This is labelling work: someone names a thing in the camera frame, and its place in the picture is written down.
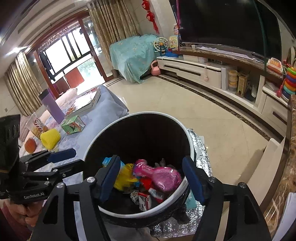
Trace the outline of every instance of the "stacking ring toy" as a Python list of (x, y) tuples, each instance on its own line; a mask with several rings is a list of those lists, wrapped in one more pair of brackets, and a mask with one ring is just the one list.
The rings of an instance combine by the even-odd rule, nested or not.
[(286, 78), (290, 80), (292, 83), (296, 84), (296, 79), (291, 78), (289, 75), (286, 75)]
[(295, 94), (295, 92), (289, 90), (289, 89), (287, 88), (287, 86), (285, 86), (285, 85), (284, 85), (284, 90), (285, 90), (289, 95), (294, 95), (294, 94)]
[(293, 75), (292, 73), (290, 73), (289, 71), (287, 71), (287, 75), (290, 76), (293, 79), (296, 79), (296, 75)]
[(289, 85), (286, 81), (285, 81), (285, 84), (284, 84), (288, 90), (292, 91), (292, 92), (295, 92), (296, 91), (296, 88), (295, 87), (292, 87), (291, 85)]
[(296, 71), (292, 70), (291, 68), (288, 68), (288, 72), (290, 72), (292, 75), (296, 75)]
[(296, 88), (296, 83), (291, 82), (288, 78), (285, 78), (285, 83), (287, 83), (292, 88)]
[(281, 93), (287, 98), (290, 98), (290, 94), (288, 94), (284, 89), (281, 91)]

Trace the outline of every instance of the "human hand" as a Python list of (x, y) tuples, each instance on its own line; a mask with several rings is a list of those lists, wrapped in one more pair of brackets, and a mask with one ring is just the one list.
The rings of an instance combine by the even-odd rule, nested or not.
[(15, 204), (10, 199), (5, 200), (11, 216), (21, 225), (26, 226), (27, 224), (35, 227), (39, 214), (42, 210), (43, 201), (32, 202), (27, 206), (22, 204)]

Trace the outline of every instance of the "trash can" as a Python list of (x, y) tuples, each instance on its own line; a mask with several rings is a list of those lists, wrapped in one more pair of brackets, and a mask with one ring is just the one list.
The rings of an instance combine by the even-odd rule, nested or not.
[(189, 132), (176, 118), (160, 112), (139, 112), (114, 121), (89, 145), (84, 156), (83, 179), (94, 176), (104, 158), (112, 155), (120, 156), (124, 163), (145, 159), (150, 166), (164, 158), (167, 165), (180, 172), (183, 180), (163, 203), (144, 212), (128, 194), (113, 188), (108, 201), (99, 207), (108, 222), (135, 228), (152, 226), (170, 218), (185, 203), (190, 189), (182, 172), (182, 159), (191, 156), (194, 160), (195, 152)]

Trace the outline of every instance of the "silver insulation mat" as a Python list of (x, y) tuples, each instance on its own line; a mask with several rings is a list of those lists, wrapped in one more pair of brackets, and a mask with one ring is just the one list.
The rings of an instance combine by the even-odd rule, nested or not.
[[(188, 129), (191, 136), (196, 156), (196, 166), (205, 170), (207, 175), (212, 176), (212, 168), (209, 161), (209, 155), (198, 135), (192, 130)], [(172, 238), (184, 235), (194, 234), (202, 217), (204, 206), (196, 201), (197, 207), (186, 211), (190, 222), (187, 224), (178, 224), (174, 218), (161, 222), (160, 224), (150, 227), (150, 233), (157, 238)]]

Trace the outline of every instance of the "tv cabinet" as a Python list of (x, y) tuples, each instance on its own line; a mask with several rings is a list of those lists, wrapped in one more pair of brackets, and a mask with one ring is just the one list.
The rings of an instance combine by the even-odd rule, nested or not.
[(265, 72), (263, 63), (259, 63), (257, 61), (253, 61), (250, 59), (245, 59), (242, 57), (227, 55), (222, 53), (215, 53), (215, 52), (200, 50), (197, 48), (193, 50), (192, 47), (180, 47), (180, 52), (178, 51), (177, 48), (175, 48), (173, 49), (172, 52), (180, 55), (192, 55), (192, 56), (215, 59), (215, 60), (219, 60), (219, 61), (231, 64), (233, 66), (242, 67), (244, 69), (254, 71), (259, 75), (266, 77), (270, 82), (274, 83), (278, 87), (283, 82), (282, 76), (271, 71), (270, 69), (266, 69), (266, 72)]
[[(178, 58), (161, 56), (158, 57), (157, 60), (160, 69), (174, 72), (178, 79), (201, 87), (212, 94), (223, 98), (231, 104), (234, 104), (261, 122), (279, 139), (282, 139), (282, 137), (285, 136), (287, 128), (288, 105), (283, 99), (278, 98), (270, 89), (270, 87), (266, 84), (266, 77), (264, 75), (260, 75), (256, 100), (251, 102), (244, 97), (242, 98), (236, 95), (230, 90), (221, 89), (221, 68), (225, 67), (223, 65), (213, 62), (200, 63), (184, 60), (182, 56), (179, 56)], [(246, 61), (231, 61), (233, 68), (235, 68), (235, 66), (242, 66), (242, 63), (244, 63), (243, 67), (247, 69), (246, 67), (249, 65), (246, 64)], [(256, 69), (256, 73), (258, 73), (258, 71), (260, 72), (259, 68), (256, 67)], [(208, 76), (208, 81), (204, 79), (205, 75)], [(280, 82), (281, 77), (276, 73), (269, 73), (269, 75), (272, 75), (274, 79), (277, 79), (278, 83)]]

